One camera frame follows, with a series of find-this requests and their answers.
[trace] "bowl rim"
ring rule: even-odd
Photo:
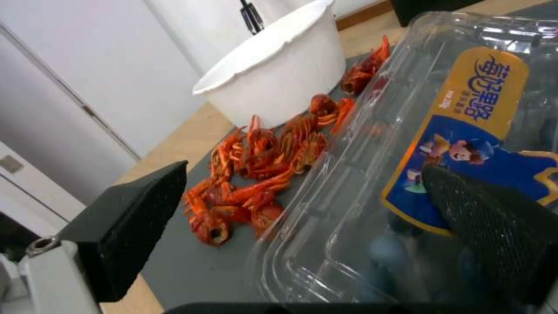
[[[240,49],[247,42],[250,42],[251,40],[254,40],[254,38],[256,38],[257,36],[263,36],[262,34],[264,34],[264,32],[267,30],[267,28],[264,28],[263,31],[259,32],[258,34],[254,35],[250,38],[248,38],[247,40],[242,42],[240,45],[235,47],[233,50],[231,50],[229,53],[227,53],[211,69],[209,69],[209,71],[207,71],[198,80],[198,82],[196,82],[196,84],[192,88],[192,94],[193,95],[200,95],[200,94],[211,92],[211,91],[213,91],[217,88],[220,88],[224,85],[230,84],[232,81],[236,80],[241,75],[247,74],[247,73],[255,70],[256,68],[258,68],[260,65],[263,65],[263,64],[269,62],[271,59],[273,59],[275,56],[277,56],[279,54],[279,52],[281,52],[282,50],[284,50],[288,46],[292,45],[293,42],[295,42],[297,39],[303,37],[307,32],[309,32],[310,29],[313,28],[322,17],[324,17],[324,14],[328,11],[328,9],[331,7],[333,2],[334,2],[334,0],[314,0],[312,2],[309,2],[309,3],[299,7],[298,9],[290,12],[289,14],[281,17],[279,20],[275,21],[273,24],[276,24],[276,23],[280,22],[281,20],[288,18],[289,15],[292,15],[299,10],[306,9],[306,7],[317,6],[319,4],[322,4],[322,7],[320,8],[321,12],[319,14],[317,14],[315,16],[315,18],[310,20],[308,25],[306,27],[304,27],[302,30],[293,34],[293,36],[291,36],[290,38],[285,39],[283,41],[283,43],[278,45],[277,49],[275,49],[274,51],[271,51],[265,57],[263,57],[259,60],[256,60],[252,63],[249,63],[248,65],[246,65],[241,70],[233,71],[230,75],[224,75],[221,79],[216,80],[215,83],[213,83],[213,84],[205,84],[205,86],[200,86],[202,84],[202,82],[207,79],[208,76],[212,75],[215,71],[217,71],[222,66],[222,64],[229,57],[229,55],[231,55],[232,53],[234,53],[235,51]]]

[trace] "door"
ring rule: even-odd
[[[135,165],[75,97],[3,31],[1,22],[0,73],[0,141],[82,204],[90,204]],[[62,223],[48,216],[51,227]]]
[[[199,74],[141,0],[2,0],[0,22],[135,156],[204,103]]]

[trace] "black foam pad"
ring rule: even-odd
[[[186,165],[107,189],[60,231],[77,243],[97,302],[120,300],[134,282],[180,202]]]

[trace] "metal bolt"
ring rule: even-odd
[[[27,256],[29,258],[33,258],[37,255],[41,255],[47,251],[52,250],[53,248],[57,247],[60,244],[60,239],[58,236],[48,236],[42,237],[33,241],[33,243],[29,244],[27,247]]]

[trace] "wooden table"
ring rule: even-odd
[[[502,15],[548,1],[485,0],[459,11]],[[399,26],[397,17],[392,11],[347,28],[339,32],[339,35],[345,56],[349,58],[364,54],[378,46],[381,43],[382,35],[387,35],[391,43],[397,43],[406,32],[406,28]],[[117,183],[135,180],[179,160],[188,160],[189,169],[192,169],[232,127],[233,125],[215,107],[206,103]],[[159,314],[163,312],[162,306],[141,275],[120,302],[102,303],[101,305],[107,314]]]

